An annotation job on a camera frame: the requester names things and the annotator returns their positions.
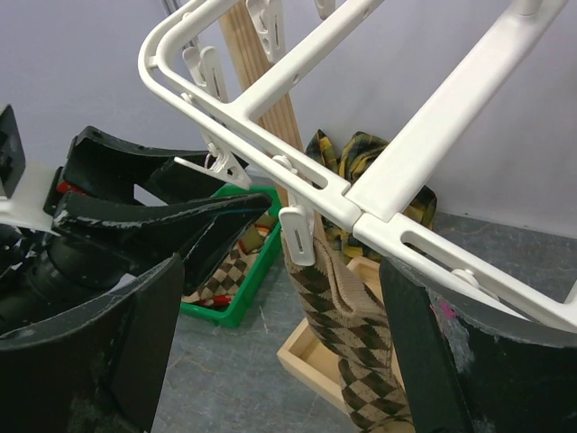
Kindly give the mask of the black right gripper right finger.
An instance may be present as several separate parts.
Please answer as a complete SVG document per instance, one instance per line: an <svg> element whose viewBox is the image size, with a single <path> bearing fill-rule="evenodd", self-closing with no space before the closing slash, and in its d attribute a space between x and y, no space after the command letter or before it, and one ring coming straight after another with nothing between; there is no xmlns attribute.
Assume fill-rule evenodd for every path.
<svg viewBox="0 0 577 433"><path fill-rule="evenodd" d="M419 432L574 432L576 335L385 259L380 285Z"/></svg>

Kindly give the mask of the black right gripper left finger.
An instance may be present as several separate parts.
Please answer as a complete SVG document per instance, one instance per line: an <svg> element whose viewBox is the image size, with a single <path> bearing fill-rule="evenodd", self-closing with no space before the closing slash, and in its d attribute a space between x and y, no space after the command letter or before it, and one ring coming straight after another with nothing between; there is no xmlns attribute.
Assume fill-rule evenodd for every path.
<svg viewBox="0 0 577 433"><path fill-rule="evenodd" d="M3 432L149 432L184 284L178 255L1 337Z"/></svg>

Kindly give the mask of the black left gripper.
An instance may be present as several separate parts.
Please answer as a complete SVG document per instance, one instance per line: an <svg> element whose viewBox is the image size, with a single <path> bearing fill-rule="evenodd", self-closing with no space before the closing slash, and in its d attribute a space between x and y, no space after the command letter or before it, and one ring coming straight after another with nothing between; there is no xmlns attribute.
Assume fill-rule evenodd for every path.
<svg viewBox="0 0 577 433"><path fill-rule="evenodd" d="M178 254L183 295L200 289L234 244L273 203L263 192L146 207L59 191L215 192L225 182L191 170L207 151L132 143L88 126L73 139L65 179L55 172L44 211L52 233L1 224L1 331L8 333L74 308Z"/></svg>

